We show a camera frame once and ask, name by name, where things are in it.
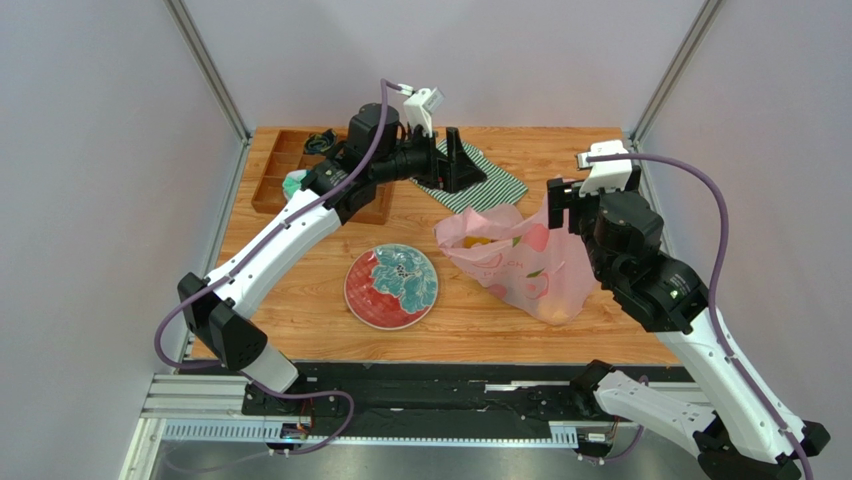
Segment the pink plastic bag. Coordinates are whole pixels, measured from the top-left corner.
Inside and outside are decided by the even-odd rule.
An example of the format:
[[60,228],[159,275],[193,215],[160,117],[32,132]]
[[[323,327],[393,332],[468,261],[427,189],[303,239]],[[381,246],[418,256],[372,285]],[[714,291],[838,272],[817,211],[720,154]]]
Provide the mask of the pink plastic bag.
[[[472,208],[438,222],[439,250],[488,293],[552,325],[572,321],[599,286],[582,241],[567,229],[549,230],[547,200],[524,217],[511,204],[484,212]],[[493,239],[466,249],[466,236]]]

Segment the yellow banana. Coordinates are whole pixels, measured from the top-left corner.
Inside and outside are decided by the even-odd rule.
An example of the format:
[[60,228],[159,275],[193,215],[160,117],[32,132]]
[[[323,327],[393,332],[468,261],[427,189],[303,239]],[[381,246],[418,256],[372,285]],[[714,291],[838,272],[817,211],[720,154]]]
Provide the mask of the yellow banana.
[[479,236],[466,236],[462,241],[462,246],[466,249],[475,248],[477,246],[484,246],[493,243],[494,240],[486,237]]

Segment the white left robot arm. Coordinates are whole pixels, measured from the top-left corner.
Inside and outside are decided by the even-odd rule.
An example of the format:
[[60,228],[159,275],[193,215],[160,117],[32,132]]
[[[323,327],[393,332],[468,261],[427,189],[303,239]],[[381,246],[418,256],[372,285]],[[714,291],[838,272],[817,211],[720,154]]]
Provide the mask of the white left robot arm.
[[424,126],[405,127],[394,108],[366,104],[351,118],[345,139],[309,169],[251,242],[206,277],[188,273],[179,281],[178,310],[222,366],[268,392],[284,393],[299,371],[250,320],[278,281],[370,204],[382,184],[412,180],[456,194],[486,178],[465,152],[457,128],[447,128],[440,149],[435,133]]

